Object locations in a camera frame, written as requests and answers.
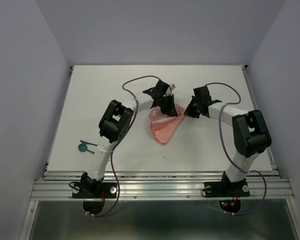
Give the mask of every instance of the pink towel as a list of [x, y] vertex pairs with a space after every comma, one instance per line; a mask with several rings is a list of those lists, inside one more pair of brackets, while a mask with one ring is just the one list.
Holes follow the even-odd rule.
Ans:
[[175, 104], [175, 109], [178, 116], [164, 115], [158, 106], [149, 113], [152, 135], [162, 145], [170, 140], [179, 124], [185, 119], [184, 113], [186, 109], [178, 104]]

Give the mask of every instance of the gray wall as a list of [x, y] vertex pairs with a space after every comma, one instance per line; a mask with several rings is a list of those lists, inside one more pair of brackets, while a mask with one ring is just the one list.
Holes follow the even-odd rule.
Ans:
[[247, 64], [283, 0], [36, 0], [74, 64]]
[[272, 149], [300, 210], [300, 0], [287, 0], [248, 67]]
[[69, 67], [34, 0], [0, 0], [0, 240], [18, 239]]

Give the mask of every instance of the pink cloth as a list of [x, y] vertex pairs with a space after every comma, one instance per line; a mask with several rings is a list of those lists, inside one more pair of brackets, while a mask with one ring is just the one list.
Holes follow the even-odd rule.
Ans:
[[185, 119], [184, 113], [186, 109], [184, 107], [175, 104], [175, 110], [178, 116], [164, 115], [158, 106], [149, 113], [152, 135], [162, 145], [170, 140], [179, 124]]

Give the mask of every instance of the white table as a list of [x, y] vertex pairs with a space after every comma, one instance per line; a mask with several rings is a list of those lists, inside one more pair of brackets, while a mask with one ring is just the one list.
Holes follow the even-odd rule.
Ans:
[[[187, 107], [193, 88], [210, 82], [223, 82], [239, 91], [243, 110], [252, 110], [253, 104], [240, 66], [214, 65], [76, 65], [67, 91], [60, 122], [57, 128], [47, 171], [85, 171], [90, 159], [96, 155], [80, 152], [80, 140], [97, 143], [98, 124], [109, 102], [123, 102], [132, 96], [122, 90], [128, 80], [155, 75], [168, 84], [175, 84], [175, 103]], [[126, 87], [135, 94], [157, 83], [155, 78], [135, 81]], [[209, 86], [212, 99], [237, 101], [237, 96], [225, 86]], [[160, 145], [151, 134], [149, 114], [138, 114], [134, 126], [114, 152], [116, 171], [137, 172], [191, 172], [224, 171], [229, 162], [223, 152], [218, 121], [201, 116], [186, 117], [172, 139]], [[232, 128], [223, 125], [226, 147], [231, 156], [235, 153]], [[88, 146], [94, 152], [97, 148]], [[251, 169], [271, 171], [267, 152], [262, 153]]]

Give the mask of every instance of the teal spoon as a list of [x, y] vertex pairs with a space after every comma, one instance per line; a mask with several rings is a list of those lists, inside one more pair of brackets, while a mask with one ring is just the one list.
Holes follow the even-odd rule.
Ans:
[[86, 144], [83, 144], [83, 143], [79, 144], [78, 149], [79, 149], [79, 151], [82, 152], [82, 153], [84, 153], [84, 152], [89, 152], [89, 153], [95, 154], [94, 151], [89, 150], [89, 149], [88, 149], [88, 146], [87, 146]]

